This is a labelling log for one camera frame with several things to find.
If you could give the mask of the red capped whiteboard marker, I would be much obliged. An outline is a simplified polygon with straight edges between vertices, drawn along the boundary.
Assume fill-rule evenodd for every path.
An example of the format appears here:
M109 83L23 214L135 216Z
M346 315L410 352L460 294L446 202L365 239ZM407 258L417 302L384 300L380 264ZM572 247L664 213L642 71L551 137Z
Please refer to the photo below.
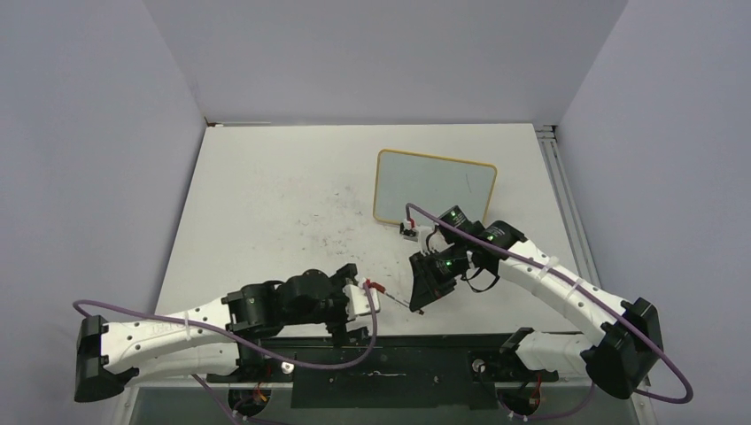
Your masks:
M398 305L401 305L405 307L408 311L411 313L418 313L419 315L424 315L424 311L422 309L413 310L410 305L398 297L392 295L383 285L377 282L369 282L369 287L372 289L375 289L377 292L379 292L381 295L387 297L388 299L392 300L393 302L397 303Z

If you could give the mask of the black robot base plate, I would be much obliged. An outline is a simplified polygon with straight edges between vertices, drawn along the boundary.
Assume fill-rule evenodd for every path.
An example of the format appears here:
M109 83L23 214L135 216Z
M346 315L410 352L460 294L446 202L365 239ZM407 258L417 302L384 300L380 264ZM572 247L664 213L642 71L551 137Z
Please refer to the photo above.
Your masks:
M281 384L293 408L420 408L467 406L493 409L496 384L518 395L559 376L528 369L511 351L511 334L380 336L360 364L343 370L282 370L280 361L243 348L239 368L210 383Z

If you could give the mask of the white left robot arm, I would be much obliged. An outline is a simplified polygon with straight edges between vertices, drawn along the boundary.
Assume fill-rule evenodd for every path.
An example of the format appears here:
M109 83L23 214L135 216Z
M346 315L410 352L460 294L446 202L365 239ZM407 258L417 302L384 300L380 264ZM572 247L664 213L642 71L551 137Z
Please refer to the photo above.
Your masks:
M380 311L377 291L354 264L333 275L309 269L288 280L244 285L206 304L166 316L134 312L128 322L85 314L76 347L74 401L113 398L128 386L182 375L223 382L257 379L275 364L325 369L273 353L261 342L284 328L322 324L339 348L347 325Z

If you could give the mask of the yellow framed whiteboard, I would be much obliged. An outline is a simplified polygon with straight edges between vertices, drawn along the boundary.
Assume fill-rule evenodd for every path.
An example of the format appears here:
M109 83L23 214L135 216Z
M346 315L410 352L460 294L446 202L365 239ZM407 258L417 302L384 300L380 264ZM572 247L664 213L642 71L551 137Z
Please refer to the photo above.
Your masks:
M491 164L383 149L377 155L373 217L398 225L412 203L435 216L457 205L469 218L483 220L497 176Z

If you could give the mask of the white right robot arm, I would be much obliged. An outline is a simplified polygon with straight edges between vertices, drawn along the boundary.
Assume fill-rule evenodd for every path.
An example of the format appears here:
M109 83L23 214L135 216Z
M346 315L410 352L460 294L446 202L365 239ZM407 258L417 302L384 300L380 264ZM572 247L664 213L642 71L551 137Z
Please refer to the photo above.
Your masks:
M537 371L586 375L608 395L627 399L659 359L662 330L652 303L642 297L629 302L589 283L505 221L484 226L454 206L432 228L407 217L399 232L420 245L409 259L411 311L448 295L459 280L488 272L495 282L527 290L577 328L571 335L518 330L500 350L502 370L513 379Z

